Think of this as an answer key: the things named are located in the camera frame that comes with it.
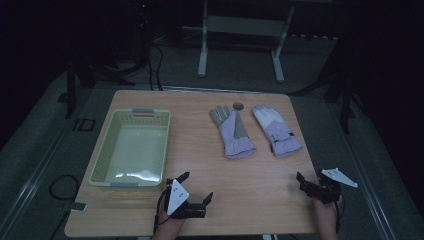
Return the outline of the person's left hand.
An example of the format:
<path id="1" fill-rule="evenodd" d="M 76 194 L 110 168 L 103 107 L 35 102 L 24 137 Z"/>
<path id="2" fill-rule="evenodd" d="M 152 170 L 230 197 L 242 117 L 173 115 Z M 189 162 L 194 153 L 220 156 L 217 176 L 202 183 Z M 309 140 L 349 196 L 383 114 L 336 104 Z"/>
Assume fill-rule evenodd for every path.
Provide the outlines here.
<path id="1" fill-rule="evenodd" d="M 166 211 L 164 210 L 165 199 L 162 199 L 159 203 L 159 213 L 158 213 L 158 229 L 159 230 L 176 230 L 179 231 L 183 224 L 185 223 L 184 219 L 173 219 L 171 218 Z"/>

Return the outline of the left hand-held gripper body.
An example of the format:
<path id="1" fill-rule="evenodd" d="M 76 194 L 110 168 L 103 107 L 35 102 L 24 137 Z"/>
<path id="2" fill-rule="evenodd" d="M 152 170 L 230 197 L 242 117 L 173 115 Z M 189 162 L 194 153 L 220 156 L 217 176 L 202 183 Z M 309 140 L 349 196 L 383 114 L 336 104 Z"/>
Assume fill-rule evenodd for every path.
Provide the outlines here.
<path id="1" fill-rule="evenodd" d="M 190 193 L 177 179 L 167 180 L 165 212 L 173 219 L 204 218 L 206 203 L 189 203 Z"/>

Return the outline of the black stand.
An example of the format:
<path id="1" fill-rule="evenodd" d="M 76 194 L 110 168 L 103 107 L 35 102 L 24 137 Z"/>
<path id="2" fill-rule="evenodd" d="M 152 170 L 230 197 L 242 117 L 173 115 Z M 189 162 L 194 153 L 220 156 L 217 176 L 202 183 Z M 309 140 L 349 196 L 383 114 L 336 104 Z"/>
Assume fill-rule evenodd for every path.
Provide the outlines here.
<path id="1" fill-rule="evenodd" d="M 360 67 L 360 54 L 355 40 L 347 35 L 341 36 L 319 72 L 317 80 L 300 90 L 290 92 L 289 96 L 303 96 L 329 85 L 324 100 L 326 103 L 336 103 L 342 98 L 340 125 L 344 132 L 349 134 L 349 119 L 355 117 L 351 109 L 353 83 L 360 72 Z"/>
<path id="2" fill-rule="evenodd" d="M 134 86 L 135 83 L 125 80 L 124 77 L 138 70 L 142 70 L 150 62 L 148 57 L 137 60 L 135 64 L 129 68 L 118 70 L 117 67 L 111 69 L 105 64 L 101 64 L 93 57 L 82 55 L 81 53 L 70 52 L 68 54 L 66 65 L 66 91 L 62 93 L 58 99 L 59 102 L 65 103 L 67 112 L 65 118 L 69 119 L 76 109 L 76 78 L 80 79 L 80 83 L 85 87 L 93 87 L 96 80 L 92 73 L 99 73 L 108 82 L 117 83 L 118 85 Z"/>

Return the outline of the person's right hand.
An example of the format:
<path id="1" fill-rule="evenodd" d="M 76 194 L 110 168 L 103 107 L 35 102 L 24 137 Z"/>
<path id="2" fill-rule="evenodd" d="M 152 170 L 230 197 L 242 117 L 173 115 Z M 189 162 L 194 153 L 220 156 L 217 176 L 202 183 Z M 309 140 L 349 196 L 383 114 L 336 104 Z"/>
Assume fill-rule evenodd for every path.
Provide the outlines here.
<path id="1" fill-rule="evenodd" d="M 313 198 L 314 213 L 317 218 L 328 219 L 331 217 L 341 217 L 344 211 L 344 199 L 339 197 L 337 202 L 323 204 L 320 200 Z"/>

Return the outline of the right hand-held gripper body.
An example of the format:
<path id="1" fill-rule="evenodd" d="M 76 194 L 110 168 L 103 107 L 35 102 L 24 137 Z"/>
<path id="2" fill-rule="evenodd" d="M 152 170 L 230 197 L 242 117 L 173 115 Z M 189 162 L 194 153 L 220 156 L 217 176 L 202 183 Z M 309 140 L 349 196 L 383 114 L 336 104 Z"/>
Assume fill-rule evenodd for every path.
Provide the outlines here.
<path id="1" fill-rule="evenodd" d="M 319 184 L 312 184 L 310 196 L 320 200 L 324 204 L 336 202 L 341 195 L 341 184 L 353 188 L 358 187 L 358 184 L 340 169 L 322 169 L 319 174 Z"/>

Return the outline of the black rectangular floor frame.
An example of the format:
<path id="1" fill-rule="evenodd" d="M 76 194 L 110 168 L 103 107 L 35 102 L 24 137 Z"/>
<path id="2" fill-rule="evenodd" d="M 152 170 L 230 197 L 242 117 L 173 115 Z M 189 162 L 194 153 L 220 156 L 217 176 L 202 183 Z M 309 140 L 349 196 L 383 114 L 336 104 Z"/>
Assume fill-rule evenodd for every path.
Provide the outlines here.
<path id="1" fill-rule="evenodd" d="M 94 130 L 96 121 L 94 119 L 78 118 L 72 128 L 73 131 L 91 132 Z"/>

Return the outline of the light green plastic basket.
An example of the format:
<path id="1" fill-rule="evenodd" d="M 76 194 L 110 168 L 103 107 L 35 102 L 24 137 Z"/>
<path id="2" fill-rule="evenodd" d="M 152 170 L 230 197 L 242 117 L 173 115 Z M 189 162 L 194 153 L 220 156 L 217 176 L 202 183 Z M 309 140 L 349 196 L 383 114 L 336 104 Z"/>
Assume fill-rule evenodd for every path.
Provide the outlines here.
<path id="1" fill-rule="evenodd" d="M 163 179 L 170 122 L 168 110 L 115 110 L 89 183 L 98 187 L 158 187 Z"/>

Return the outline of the lavender winter glove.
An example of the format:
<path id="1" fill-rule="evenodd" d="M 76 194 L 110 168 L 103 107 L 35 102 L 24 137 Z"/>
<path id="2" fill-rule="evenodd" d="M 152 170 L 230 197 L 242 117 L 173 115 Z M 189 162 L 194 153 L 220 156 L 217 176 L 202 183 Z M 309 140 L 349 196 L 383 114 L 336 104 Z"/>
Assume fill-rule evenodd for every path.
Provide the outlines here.
<path id="1" fill-rule="evenodd" d="M 256 152 L 256 146 L 250 140 L 243 121 L 236 110 L 221 105 L 210 110 L 209 115 L 219 128 L 226 158 L 241 159 Z"/>
<path id="2" fill-rule="evenodd" d="M 269 106 L 257 105 L 252 112 L 268 138 L 275 157 L 291 154 L 302 148 L 301 143 L 277 110 Z"/>

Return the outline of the white metal stand frame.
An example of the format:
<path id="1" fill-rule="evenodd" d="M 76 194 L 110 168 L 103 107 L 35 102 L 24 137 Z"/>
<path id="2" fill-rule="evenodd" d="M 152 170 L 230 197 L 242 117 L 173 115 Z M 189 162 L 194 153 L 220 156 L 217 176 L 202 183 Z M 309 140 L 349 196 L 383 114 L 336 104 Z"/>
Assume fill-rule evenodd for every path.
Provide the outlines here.
<path id="1" fill-rule="evenodd" d="M 271 51 L 271 59 L 276 81 L 278 83 L 284 82 L 285 77 L 280 55 L 288 35 L 295 7 L 289 7 L 284 20 L 266 20 L 210 15 L 208 13 L 208 4 L 209 0 L 203 0 L 202 42 L 197 75 L 199 77 L 206 76 L 209 32 L 256 35 L 278 38 L 278 45 Z"/>

